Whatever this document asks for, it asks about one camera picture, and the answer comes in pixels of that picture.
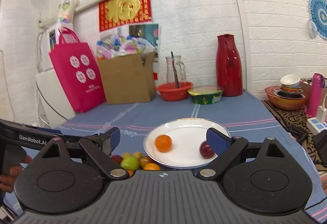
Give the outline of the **person's left hand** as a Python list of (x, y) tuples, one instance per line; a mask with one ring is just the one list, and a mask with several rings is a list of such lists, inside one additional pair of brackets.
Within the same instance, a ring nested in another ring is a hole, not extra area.
[(23, 167), (21, 164), (17, 166), (12, 166), (9, 169), (8, 175), (1, 175), (0, 176), (0, 189), (5, 193), (12, 193), (14, 190), (14, 184), (17, 177), (22, 173)]

